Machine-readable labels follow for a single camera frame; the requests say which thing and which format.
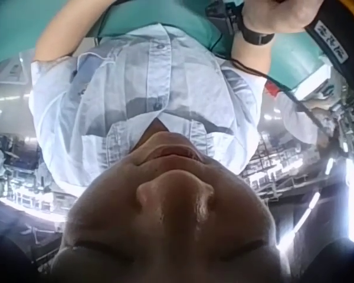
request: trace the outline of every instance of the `red object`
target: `red object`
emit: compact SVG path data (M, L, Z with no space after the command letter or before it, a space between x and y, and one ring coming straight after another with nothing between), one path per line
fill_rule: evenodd
M280 89L271 81L266 82L265 88L274 98L277 97L277 94L280 92Z

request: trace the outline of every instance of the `shirt placket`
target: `shirt placket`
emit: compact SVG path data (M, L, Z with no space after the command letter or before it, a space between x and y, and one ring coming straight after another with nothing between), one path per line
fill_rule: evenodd
M147 112L162 111L168 105L171 90L172 48L163 30L150 42L147 72Z

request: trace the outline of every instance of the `teal wall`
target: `teal wall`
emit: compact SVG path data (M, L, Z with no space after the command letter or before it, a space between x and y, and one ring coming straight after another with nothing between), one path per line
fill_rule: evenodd
M0 0L0 62L20 51L33 48L42 30L66 2L67 0ZM184 30L210 48L220 33L204 17L204 9L209 2L133 0L110 11L100 36L119 35L161 22ZM96 37L97 31L96 25L89 36ZM230 39L224 39L214 51L229 51L230 45ZM294 88L322 65L320 54L320 48L305 32L278 35L273 48L270 76Z

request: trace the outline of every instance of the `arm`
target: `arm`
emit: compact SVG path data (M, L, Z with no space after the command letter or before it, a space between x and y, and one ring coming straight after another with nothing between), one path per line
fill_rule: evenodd
M267 74L271 64L271 47L274 40L265 45L253 45L247 43L241 33L236 34L232 45L231 56L245 66Z
M92 26L115 0L69 0L43 32L34 61L53 61L71 55Z
M301 32L312 22L324 0L244 0L244 26L260 34ZM253 45L239 33L234 38L232 58L245 66L267 74L271 63L273 41Z

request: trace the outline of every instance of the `cable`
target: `cable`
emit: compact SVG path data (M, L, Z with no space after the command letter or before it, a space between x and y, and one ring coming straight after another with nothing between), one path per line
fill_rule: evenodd
M271 81L273 84L275 84L281 91L283 91L290 100L292 100L295 104L297 104L297 106L301 109L302 112L306 113L307 116L312 120L312 122L319 128L320 131L322 131L328 138L331 138L330 134L326 131L326 129L324 128L324 126L322 125L322 123L316 118L316 116L300 101L298 100L294 94L292 93L292 89L290 89L288 86L278 82L277 80L269 77L266 74L263 74L255 69L249 68L247 66L245 66L244 64L240 63L238 60L233 59L233 58L227 58L225 56L221 56L216 54L217 57L220 57L222 59L225 60L229 60L231 62L234 62L236 64L238 64L240 67L242 67L243 69L259 75L260 77L266 78L267 80Z
M109 12L112 10L112 8L114 6L118 6L120 4L123 4L123 3L126 3L126 2L130 2L131 0L117 0L116 2L112 3L105 11L105 13L103 14L102 16L102 20L100 21L100 24L99 24L99 30L97 31L97 36L96 36L96 39L94 41L95 45L98 46L102 40L102 37L100 36L101 35L101 32L104 28L104 26L106 25L106 21L107 21L107 18L109 16Z
M223 38L223 34L220 33L220 36L218 38L218 40L216 40L216 42L212 45L212 47L209 49L210 52L212 52L212 50L214 50L214 48L218 45L218 43L221 41L221 39Z

